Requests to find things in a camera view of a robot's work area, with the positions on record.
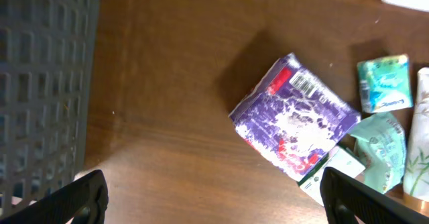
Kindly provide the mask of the white leafy cream tube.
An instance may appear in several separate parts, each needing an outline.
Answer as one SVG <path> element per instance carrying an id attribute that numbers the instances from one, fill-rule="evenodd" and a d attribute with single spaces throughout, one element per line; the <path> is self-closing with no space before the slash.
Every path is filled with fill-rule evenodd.
<path id="1" fill-rule="evenodd" d="M 416 103 L 410 136 L 406 171 L 404 174 L 404 201 L 409 208 L 428 215 L 428 68 L 418 71 Z"/>

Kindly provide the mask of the small teal tissue pack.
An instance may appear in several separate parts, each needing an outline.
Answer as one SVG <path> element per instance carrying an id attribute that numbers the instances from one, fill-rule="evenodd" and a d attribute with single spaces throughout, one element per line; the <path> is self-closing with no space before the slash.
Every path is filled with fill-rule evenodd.
<path id="1" fill-rule="evenodd" d="M 381 113 L 413 107 L 408 55 L 366 60 L 357 64 L 362 110 Z"/>

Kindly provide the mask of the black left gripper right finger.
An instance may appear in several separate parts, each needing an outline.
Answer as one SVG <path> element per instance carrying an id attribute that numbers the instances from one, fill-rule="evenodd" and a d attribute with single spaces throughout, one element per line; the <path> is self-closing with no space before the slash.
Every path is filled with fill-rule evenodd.
<path id="1" fill-rule="evenodd" d="M 425 224 L 426 217 L 363 183 L 327 167 L 320 193 L 329 223 Z"/>

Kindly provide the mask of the grey plastic mesh basket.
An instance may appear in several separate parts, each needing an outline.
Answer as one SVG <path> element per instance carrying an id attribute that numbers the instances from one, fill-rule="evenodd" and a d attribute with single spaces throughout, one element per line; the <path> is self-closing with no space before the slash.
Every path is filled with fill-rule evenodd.
<path id="1" fill-rule="evenodd" d="M 1 0 L 1 217 L 82 170 L 100 0 Z"/>

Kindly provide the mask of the purple floral pack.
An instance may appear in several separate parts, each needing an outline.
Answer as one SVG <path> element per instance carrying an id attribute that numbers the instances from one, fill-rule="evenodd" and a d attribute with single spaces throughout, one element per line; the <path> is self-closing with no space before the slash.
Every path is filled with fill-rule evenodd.
<path id="1" fill-rule="evenodd" d="M 361 120 L 290 53 L 230 112 L 235 131 L 299 182 Z"/>

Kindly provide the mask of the green white soap box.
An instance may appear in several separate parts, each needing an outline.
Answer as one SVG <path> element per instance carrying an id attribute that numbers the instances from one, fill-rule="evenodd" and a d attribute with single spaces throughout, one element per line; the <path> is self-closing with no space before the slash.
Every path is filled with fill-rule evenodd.
<path id="1" fill-rule="evenodd" d="M 326 167 L 333 167 L 343 174 L 355 178 L 365 170 L 365 166 L 348 148 L 335 146 L 313 169 L 298 182 L 299 188 L 322 207 L 320 183 Z"/>

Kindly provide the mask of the mint green wipes packet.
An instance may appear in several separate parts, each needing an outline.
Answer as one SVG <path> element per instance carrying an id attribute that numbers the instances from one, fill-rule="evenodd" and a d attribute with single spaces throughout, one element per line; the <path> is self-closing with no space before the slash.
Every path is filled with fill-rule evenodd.
<path id="1" fill-rule="evenodd" d="M 406 168 L 404 129 L 390 112 L 376 113 L 359 122 L 349 135 L 365 165 L 364 184 L 385 194 L 398 185 Z"/>

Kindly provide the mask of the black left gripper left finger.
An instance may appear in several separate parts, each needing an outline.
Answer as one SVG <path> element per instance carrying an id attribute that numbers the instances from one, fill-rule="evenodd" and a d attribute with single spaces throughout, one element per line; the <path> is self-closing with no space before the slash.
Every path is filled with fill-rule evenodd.
<path id="1" fill-rule="evenodd" d="M 93 170 L 50 196 L 2 219 L 1 222 L 103 224 L 108 203 L 104 174 L 101 170 Z"/>

